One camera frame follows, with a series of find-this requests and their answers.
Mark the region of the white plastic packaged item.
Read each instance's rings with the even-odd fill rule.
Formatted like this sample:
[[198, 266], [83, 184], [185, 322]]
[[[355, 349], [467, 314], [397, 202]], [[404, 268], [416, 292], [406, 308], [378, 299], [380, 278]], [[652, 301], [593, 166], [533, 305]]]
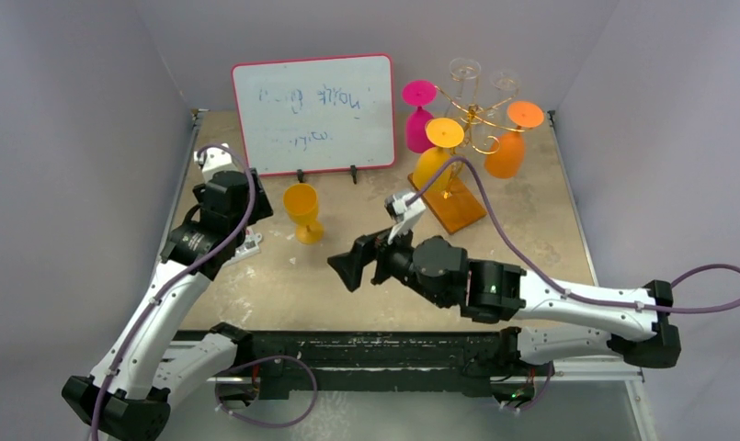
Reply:
[[248, 228], [245, 233], [244, 242], [236, 247], [234, 256], [227, 260], [224, 265], [234, 265], [246, 258], [259, 254], [261, 252], [260, 244], [263, 239], [264, 236], [262, 233], [254, 232], [252, 229]]

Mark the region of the yellow wine glass front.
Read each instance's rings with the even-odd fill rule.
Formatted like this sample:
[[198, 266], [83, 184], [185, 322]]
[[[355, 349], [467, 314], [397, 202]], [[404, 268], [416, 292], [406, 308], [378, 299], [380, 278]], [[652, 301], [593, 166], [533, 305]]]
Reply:
[[314, 187], [298, 183], [283, 195], [283, 206], [290, 220], [296, 225], [295, 237], [300, 243], [315, 244], [324, 236], [324, 227], [317, 219], [318, 196]]

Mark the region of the gold wire wine glass rack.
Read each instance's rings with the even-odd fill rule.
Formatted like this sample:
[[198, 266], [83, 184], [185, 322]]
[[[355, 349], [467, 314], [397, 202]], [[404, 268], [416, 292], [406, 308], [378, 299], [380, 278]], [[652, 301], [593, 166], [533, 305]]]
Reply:
[[[433, 119], [448, 118], [445, 113], [451, 95], [444, 88], [438, 85], [435, 85], [435, 87], [438, 91], [437, 97], [426, 106], [426, 109], [433, 115]], [[450, 159], [474, 152], [480, 155], [484, 165], [486, 156], [491, 153], [494, 140], [507, 130], [516, 131], [507, 118], [507, 107], [515, 101], [523, 100], [518, 100], [515, 97], [502, 106], [495, 117], [489, 118], [486, 113], [493, 104], [485, 107], [478, 104], [474, 98], [467, 101], [463, 100], [462, 105], [457, 106], [458, 114], [450, 119], [454, 119], [462, 125], [465, 136], [462, 145], [455, 149]], [[427, 182], [430, 186], [421, 196], [428, 209], [445, 232], [449, 234], [459, 232], [487, 215], [484, 204], [478, 200], [478, 197], [465, 183], [468, 174], [465, 168], [466, 164], [459, 161], [451, 164], [444, 163], [438, 169], [437, 174]], [[408, 181], [413, 186], [411, 174], [408, 176]]]

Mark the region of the red framed whiteboard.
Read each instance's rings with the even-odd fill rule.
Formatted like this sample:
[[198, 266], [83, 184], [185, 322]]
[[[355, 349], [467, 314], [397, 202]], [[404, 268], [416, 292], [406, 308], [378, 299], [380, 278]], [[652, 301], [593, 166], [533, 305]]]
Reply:
[[261, 175], [394, 164], [388, 55], [239, 63], [231, 77], [245, 158]]

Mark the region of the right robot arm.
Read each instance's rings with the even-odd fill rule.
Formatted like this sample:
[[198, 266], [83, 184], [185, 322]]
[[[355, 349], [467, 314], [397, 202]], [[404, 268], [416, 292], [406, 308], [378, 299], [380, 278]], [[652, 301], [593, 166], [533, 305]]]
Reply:
[[678, 362], [678, 328], [659, 310], [673, 301], [667, 282], [653, 280], [641, 288], [547, 282], [520, 266], [470, 258], [466, 249], [440, 236], [418, 245], [412, 238], [407, 233], [390, 240], [386, 231], [363, 235], [327, 264], [350, 292], [360, 287], [364, 267], [375, 263], [372, 284], [394, 278], [474, 322], [559, 322], [554, 331], [525, 328], [498, 346], [495, 360], [509, 374], [571, 356], [615, 355], [639, 368], [672, 368]]

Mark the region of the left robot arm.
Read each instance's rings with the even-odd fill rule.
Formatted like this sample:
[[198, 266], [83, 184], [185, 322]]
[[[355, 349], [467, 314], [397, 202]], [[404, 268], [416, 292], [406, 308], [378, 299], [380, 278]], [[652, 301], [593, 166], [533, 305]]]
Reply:
[[155, 440], [185, 382], [159, 365], [180, 324], [245, 240], [247, 227], [273, 214], [256, 169], [220, 171], [193, 189], [197, 205], [165, 240], [142, 302], [86, 377], [62, 396], [92, 440]]

